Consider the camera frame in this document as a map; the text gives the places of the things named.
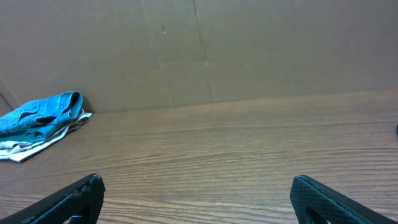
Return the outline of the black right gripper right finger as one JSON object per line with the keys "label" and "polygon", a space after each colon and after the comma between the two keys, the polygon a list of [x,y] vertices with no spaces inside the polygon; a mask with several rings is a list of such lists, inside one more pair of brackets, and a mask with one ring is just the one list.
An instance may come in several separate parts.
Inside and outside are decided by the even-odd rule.
{"label": "black right gripper right finger", "polygon": [[294,177],[290,201],[300,224],[397,224],[307,175]]}

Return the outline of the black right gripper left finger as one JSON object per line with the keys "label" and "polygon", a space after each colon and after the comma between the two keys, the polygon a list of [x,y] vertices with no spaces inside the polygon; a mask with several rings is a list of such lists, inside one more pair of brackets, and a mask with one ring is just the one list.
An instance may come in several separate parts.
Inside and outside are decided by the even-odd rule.
{"label": "black right gripper left finger", "polygon": [[106,189],[98,174],[86,177],[1,220],[1,223],[84,223],[95,224]]}

